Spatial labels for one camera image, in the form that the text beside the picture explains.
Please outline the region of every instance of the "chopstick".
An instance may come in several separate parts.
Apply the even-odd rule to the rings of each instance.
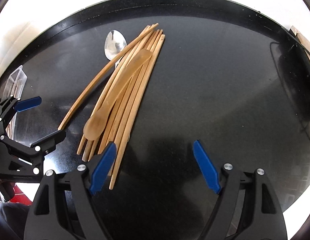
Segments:
[[[130,44],[128,44],[120,53],[118,53],[110,62],[108,62],[105,67],[94,77],[94,79],[88,84],[88,86],[84,89],[84,91],[80,94],[80,96],[76,99],[75,103],[72,105],[64,119],[62,120],[61,124],[58,127],[58,130],[64,129],[66,124],[68,123],[69,119],[73,116],[74,112],[77,108],[81,105],[84,101],[86,96],[91,92],[91,90],[95,87],[95,85],[100,81],[100,79],[106,74],[108,70],[122,57],[124,56],[130,49],[132,49],[135,44],[137,44],[144,36],[150,33],[154,28],[158,26],[154,24],[146,31],[142,32],[137,38],[135,38]]]
[[[152,34],[152,36],[149,38],[150,41],[153,40],[152,37],[154,37],[155,34],[156,34],[156,32],[154,32],[154,34]],[[131,79],[131,81],[130,81],[130,83],[129,83],[129,85],[128,85],[128,88],[127,88],[127,90],[126,90],[126,92],[125,92],[125,96],[124,96],[124,98],[123,98],[123,100],[122,100],[122,103],[121,103],[121,105],[120,105],[119,111],[117,112],[117,115],[116,115],[116,118],[115,118],[115,120],[114,120],[114,123],[109,123],[110,125],[107,124],[108,130],[109,130],[109,131],[104,132],[103,139],[102,139],[102,142],[101,142],[101,144],[100,144],[98,154],[102,153],[102,151],[104,150],[104,148],[106,147],[107,143],[108,143],[110,140],[114,140],[114,138],[110,139],[110,138],[109,138],[109,135],[110,135],[110,134],[115,135],[116,132],[117,132],[117,128],[118,128],[119,122],[120,122],[120,120],[121,120],[121,118],[122,118],[122,114],[123,114],[123,112],[124,112],[124,110],[125,110],[127,101],[128,101],[128,99],[129,99],[130,94],[131,94],[131,91],[132,91],[132,89],[133,89],[133,87],[134,87],[134,85],[135,85],[135,82],[136,82],[136,79],[137,79],[137,77],[138,77],[138,74],[139,74],[139,73],[137,73],[137,74]]]
[[[131,61],[131,59],[144,47],[145,43],[147,42],[147,40],[149,39],[149,37],[151,36],[152,33],[148,33],[146,36],[144,36],[144,38],[140,41],[139,44],[136,44],[134,49],[130,52],[130,54],[128,55],[127,59],[125,60],[124,64],[123,64],[123,67],[118,71],[116,77],[114,78],[114,81],[112,82],[111,84],[111,87],[109,88],[108,92],[107,92],[107,95],[106,97],[108,96],[108,94],[111,92],[112,88],[114,87],[114,85],[116,84],[117,80],[118,80],[118,76],[120,75],[120,73],[122,72],[122,70],[124,69],[124,67]],[[107,129],[107,132],[108,130],[110,129],[109,127],[112,125],[111,121],[108,121],[107,124],[106,124],[106,128],[105,130]],[[91,151],[90,151],[90,158],[92,158],[92,156],[94,155],[94,152],[95,152],[95,149],[96,149],[96,146],[98,144],[98,141],[100,139],[100,136],[98,138],[96,138],[96,142],[91,146],[90,144],[88,145],[88,147],[91,147]],[[99,150],[98,151],[98,154],[101,154],[102,151],[104,150],[104,148],[101,148],[99,147]],[[87,157],[85,155],[85,158],[84,158],[84,155],[83,155],[83,160],[87,159],[90,160],[89,157]]]
[[[124,55],[124,57],[122,58],[122,60],[119,62],[117,68],[114,70],[114,72],[113,72],[112,75],[110,76],[110,78],[109,78],[108,82],[106,83],[105,88],[103,89],[102,93],[100,94],[100,96],[99,96],[99,98],[98,98],[98,100],[97,100],[97,103],[96,103],[96,105],[95,105],[95,107],[94,107],[94,109],[93,109],[93,111],[92,111],[92,113],[91,113],[90,116],[92,116],[92,115],[101,107],[101,105],[102,105],[102,103],[103,103],[103,101],[104,101],[104,99],[105,99],[105,97],[106,97],[106,93],[108,92],[108,90],[109,90],[109,88],[110,88],[112,82],[114,81],[114,79],[115,79],[115,77],[116,77],[116,75],[117,75],[119,69],[122,67],[122,65],[123,65],[123,63],[125,62],[125,60],[127,59],[127,57],[128,57],[128,54],[127,54],[127,55]],[[82,136],[82,139],[80,140],[78,149],[77,149],[77,154],[78,154],[78,155],[81,153],[82,148],[83,148],[83,146],[84,146],[84,144],[85,144],[85,141],[86,141],[86,138],[85,138],[85,136],[83,135],[83,136]],[[86,162],[86,161],[88,160],[87,151],[84,151],[82,160],[83,160],[84,162]]]
[[[118,112],[119,106],[120,106],[120,104],[121,104],[121,102],[122,102],[122,98],[123,98],[124,95],[125,95],[127,86],[126,86],[126,88],[123,89],[123,91],[120,93],[119,97],[117,98],[117,101],[116,101],[116,103],[115,103],[115,105],[114,105],[114,107],[113,107],[113,110],[112,110],[112,112],[111,112],[111,114],[110,114],[110,117],[109,117],[109,120],[108,120],[108,122],[107,122],[107,126],[106,126],[106,128],[105,128],[104,134],[108,132],[108,130],[110,129],[110,127],[111,127],[111,125],[112,125],[112,123],[113,123],[113,121],[114,121],[114,118],[115,118],[115,116],[116,116],[116,114],[117,114],[117,112]],[[90,154],[89,154],[88,161],[90,161],[90,159],[93,157],[98,142],[99,142],[99,138],[96,139],[96,140],[94,140],[94,143],[93,143],[93,145],[92,145],[92,147],[91,147],[91,150],[90,150]]]
[[[140,36],[148,31],[150,28],[152,28],[154,25],[152,26],[146,26],[145,29],[140,33]],[[111,89],[114,87],[116,81],[118,80],[118,75],[122,72],[122,70],[127,66],[127,64],[130,62],[130,60],[132,59],[133,55],[135,55],[135,52],[136,50],[138,49],[139,45],[143,42],[143,40],[146,39],[148,35],[144,36],[143,39],[141,41],[138,41],[135,46],[127,51],[127,53],[124,55],[124,57],[122,58],[122,60],[120,61],[120,63],[118,64],[117,68],[114,70],[114,72],[112,73],[111,77],[109,78],[105,88],[103,89],[95,107],[94,107],[94,110],[91,114],[91,116],[101,107],[104,99],[106,98],[106,96],[108,95],[108,93],[111,91]],[[79,144],[79,147],[78,147],[78,150],[77,150],[77,154],[80,154],[81,151],[82,151],[82,148],[84,146],[84,143],[85,143],[85,136],[83,135],[82,136],[82,140],[80,141],[80,144]],[[97,147],[97,144],[98,144],[98,141],[99,141],[99,137],[94,141],[95,143],[87,143],[86,144],[86,147],[85,147],[85,150],[84,150],[84,153],[83,153],[83,156],[82,156],[82,160],[84,162],[90,160],[90,158],[93,156],[94,154],[94,151]]]
[[[148,82],[149,77],[151,75],[151,72],[153,70],[155,61],[156,61],[156,59],[157,59],[157,57],[159,55],[159,51],[160,51],[160,49],[162,47],[164,39],[165,39],[165,35],[162,34],[160,36],[159,40],[158,40],[158,43],[155,43],[156,47],[154,49],[154,54],[151,57],[151,60],[150,60],[150,62],[147,65],[146,72],[145,72],[145,74],[143,76],[143,79],[142,79],[140,85],[138,86],[138,91],[137,91],[136,97],[134,98],[134,102],[133,102],[132,108],[129,111],[128,120],[127,120],[127,122],[125,124],[124,132],[122,134],[122,138],[120,140],[120,144],[119,144],[119,147],[118,147],[118,150],[117,150],[117,157],[116,157],[116,160],[115,160],[115,163],[114,163],[114,168],[113,168],[113,171],[112,171],[112,177],[111,177],[111,180],[110,180],[109,189],[113,189],[114,188],[114,184],[115,184],[115,181],[116,181],[116,178],[117,178],[117,175],[118,175],[118,171],[119,171],[119,167],[120,167],[120,164],[121,164],[121,161],[122,161],[122,157],[123,157],[123,154],[124,154],[124,151],[125,151],[125,148],[126,148],[129,136],[130,136],[131,129],[132,129],[133,124],[134,124],[134,120],[135,120],[136,114],[138,112],[138,107],[139,107],[140,102],[142,100],[144,91],[145,91],[146,86],[147,86],[147,82]],[[116,138],[115,138],[115,144],[117,143],[116,145],[118,145],[118,140],[116,142],[116,139],[117,139],[117,135],[116,135]]]
[[[159,33],[161,34],[162,32],[163,32],[163,30],[157,30],[156,32],[154,32],[154,34],[149,39],[150,42],[145,44],[145,46],[148,44],[146,47],[147,49],[149,49],[152,52],[154,51],[154,48],[152,49],[152,46],[154,46],[154,44],[157,43],[159,36],[160,36]],[[137,93],[137,90],[138,90],[138,87],[136,84],[140,84],[140,82],[143,78],[143,75],[145,73],[145,67],[146,67],[145,65],[142,67],[138,76],[135,76],[134,83],[130,84],[130,88],[127,89],[125,97],[122,100],[122,104],[120,106],[120,109],[117,113],[117,116],[114,120],[114,123],[112,124],[109,135],[104,133],[102,143],[100,144],[100,147],[98,150],[99,154],[103,151],[103,149],[106,147],[107,143],[110,141],[114,141],[114,143],[116,144],[116,147],[117,148],[119,147],[119,142],[120,142],[121,137],[122,137],[122,133],[123,133],[123,130],[124,130],[127,118],[128,118],[128,114],[129,114],[129,111],[132,107],[133,100],[134,100],[136,93]],[[112,169],[113,169],[113,166],[109,170],[109,173],[108,173],[109,176],[111,176]]]

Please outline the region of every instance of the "plastic container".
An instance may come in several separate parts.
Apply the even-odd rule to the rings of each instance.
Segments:
[[[2,93],[2,99],[14,95],[15,98],[20,98],[25,87],[27,76],[23,72],[23,66],[20,65],[13,73],[10,74],[4,92]],[[16,114],[6,128],[7,135],[10,139],[14,139]]]

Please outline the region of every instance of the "spoon bowl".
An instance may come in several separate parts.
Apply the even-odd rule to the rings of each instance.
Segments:
[[[124,36],[119,31],[116,30],[110,31],[105,40],[106,58],[112,60],[126,46],[127,42]]]

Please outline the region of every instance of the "black round tray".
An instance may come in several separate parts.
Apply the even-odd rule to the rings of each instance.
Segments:
[[[243,171],[263,168],[284,211],[310,183],[310,141],[300,132],[271,56],[270,43],[287,50],[281,26],[228,0],[108,0],[52,26],[29,44],[0,80],[23,64],[22,98],[42,104],[18,113],[15,139],[26,145],[53,132],[73,102],[108,62],[110,30],[127,42],[159,23],[166,40],[151,74],[114,190],[94,197],[114,239],[196,239],[217,196],[208,189],[191,145]],[[286,51],[279,51],[280,57]],[[296,60],[294,53],[286,53]],[[73,170],[83,126],[106,80],[82,104],[67,137],[45,166]],[[236,212],[236,230],[240,212]]]

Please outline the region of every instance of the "spoon handle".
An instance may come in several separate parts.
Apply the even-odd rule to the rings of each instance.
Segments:
[[[102,106],[95,114],[93,114],[84,126],[84,135],[88,140],[95,140],[101,135],[105,129],[106,122],[111,112],[111,109],[116,102],[117,97],[120,92],[130,81],[134,73],[142,67],[142,65],[148,61],[153,53],[147,49],[140,50],[136,56],[131,60],[131,62],[126,66],[121,75],[119,76],[115,86],[105,98]]]

